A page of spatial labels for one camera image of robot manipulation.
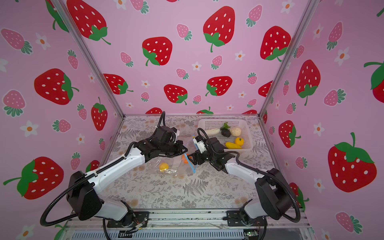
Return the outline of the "white radish toy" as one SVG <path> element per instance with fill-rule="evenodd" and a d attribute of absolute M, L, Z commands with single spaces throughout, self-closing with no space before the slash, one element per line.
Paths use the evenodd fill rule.
<path fill-rule="evenodd" d="M 215 128 L 215 129 L 210 129 L 210 130 L 205 130 L 207 136 L 215 136 L 217 134 L 220 133 L 220 129 L 219 128 Z"/>

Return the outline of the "orange toy fruit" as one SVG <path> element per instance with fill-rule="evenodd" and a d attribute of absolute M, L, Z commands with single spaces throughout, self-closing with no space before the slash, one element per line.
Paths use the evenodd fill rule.
<path fill-rule="evenodd" d="M 183 161 L 184 161 L 185 164 L 188 164 L 188 163 L 189 163 L 189 162 L 188 162 L 188 159 L 187 159 L 187 157 L 186 157 L 185 155 L 183 155 Z"/>

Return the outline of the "clear zip top bag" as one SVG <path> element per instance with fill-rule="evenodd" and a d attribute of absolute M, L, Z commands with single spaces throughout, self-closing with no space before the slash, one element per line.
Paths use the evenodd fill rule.
<path fill-rule="evenodd" d="M 155 174 L 170 175 L 175 177 L 195 174 L 197 172 L 196 167 L 189 160 L 189 163 L 185 164 L 183 161 L 183 155 L 187 157 L 187 154 L 182 154 L 174 158 L 157 157 L 151 160 L 150 169 Z M 159 165 L 161 163 L 167 163 L 169 165 L 169 170 L 161 172 L 159 170 Z"/>

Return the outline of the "white plastic basket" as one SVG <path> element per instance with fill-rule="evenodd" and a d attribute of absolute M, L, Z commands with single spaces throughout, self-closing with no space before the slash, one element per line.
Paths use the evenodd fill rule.
<path fill-rule="evenodd" d="M 254 146 L 251 131 L 244 120 L 202 119 L 198 128 L 203 129 L 209 138 L 216 138 L 225 148 L 239 148 L 244 152 Z"/>

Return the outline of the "dark avocado toy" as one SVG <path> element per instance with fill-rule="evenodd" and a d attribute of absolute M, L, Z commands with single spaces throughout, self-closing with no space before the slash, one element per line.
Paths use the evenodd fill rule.
<path fill-rule="evenodd" d="M 232 134 L 230 130 L 221 130 L 221 135 L 226 138 L 229 138 Z"/>

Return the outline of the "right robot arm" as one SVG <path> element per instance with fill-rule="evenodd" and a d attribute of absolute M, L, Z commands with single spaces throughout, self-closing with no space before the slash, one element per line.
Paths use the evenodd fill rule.
<path fill-rule="evenodd" d="M 297 197 L 279 170 L 272 168 L 263 171 L 246 165 L 240 161 L 239 152 L 226 152 L 216 138 L 196 137 L 193 142 L 197 150 L 188 155 L 192 164 L 209 163 L 219 172 L 234 175 L 255 185 L 258 198 L 243 204 L 236 220 L 244 225 L 252 225 L 260 217 L 274 220 L 284 217 L 293 223 L 301 220 Z"/>

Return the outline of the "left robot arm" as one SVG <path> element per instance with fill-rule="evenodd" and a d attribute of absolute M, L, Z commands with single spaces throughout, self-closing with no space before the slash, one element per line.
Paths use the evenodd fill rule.
<path fill-rule="evenodd" d="M 152 159 L 174 158 L 185 154 L 188 149 L 184 147 L 183 141 L 178 140 L 179 134 L 176 128 L 157 127 L 149 138 L 130 143 L 127 151 L 109 164 L 85 174 L 74 173 L 70 178 L 69 187 L 43 212 L 40 219 L 41 226 L 53 226 L 72 218 L 85 221 L 96 217 L 114 220 L 128 227 L 136 218 L 129 204 L 124 201 L 103 200 L 102 191 L 130 170 Z M 74 213 L 59 220 L 47 221 L 48 214 L 62 198 L 66 198 Z"/>

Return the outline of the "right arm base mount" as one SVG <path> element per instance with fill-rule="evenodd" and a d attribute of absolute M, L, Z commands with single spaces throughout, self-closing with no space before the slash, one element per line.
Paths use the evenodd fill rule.
<path fill-rule="evenodd" d="M 223 220 L 227 221 L 229 227 L 265 227 L 268 225 L 265 217 L 252 219 L 244 211 L 240 210 L 227 211 Z"/>

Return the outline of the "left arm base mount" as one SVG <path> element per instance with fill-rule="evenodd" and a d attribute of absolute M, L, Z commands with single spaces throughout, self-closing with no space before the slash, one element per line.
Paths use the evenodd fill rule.
<path fill-rule="evenodd" d="M 150 212 L 147 211 L 135 211 L 128 212 L 125 217 L 120 221 L 108 220 L 108 228 L 145 228 L 148 224 Z"/>

